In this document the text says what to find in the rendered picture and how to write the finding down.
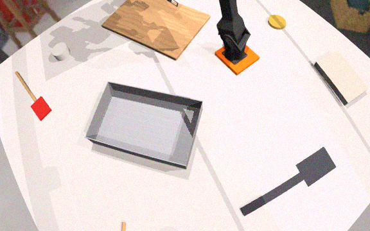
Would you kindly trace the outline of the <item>yellow round disc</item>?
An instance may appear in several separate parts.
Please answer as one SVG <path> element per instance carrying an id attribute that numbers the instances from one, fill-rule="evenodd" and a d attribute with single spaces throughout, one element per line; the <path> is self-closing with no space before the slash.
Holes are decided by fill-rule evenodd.
<path id="1" fill-rule="evenodd" d="M 286 21 L 279 15 L 271 15 L 269 17 L 268 24 L 274 29 L 281 30 L 285 27 Z"/>

